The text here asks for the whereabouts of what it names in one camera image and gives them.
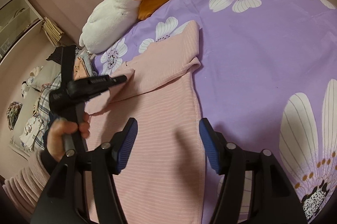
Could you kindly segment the left hand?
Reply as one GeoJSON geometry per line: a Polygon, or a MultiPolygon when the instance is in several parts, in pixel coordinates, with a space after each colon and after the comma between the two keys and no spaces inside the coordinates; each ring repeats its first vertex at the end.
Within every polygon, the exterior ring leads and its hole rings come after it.
{"type": "Polygon", "coordinates": [[[75,122],[66,120],[65,118],[57,118],[51,125],[47,136],[47,150],[56,162],[59,162],[65,154],[64,137],[80,131],[83,139],[90,135],[90,116],[83,114],[83,121],[78,125],[75,122]]]}

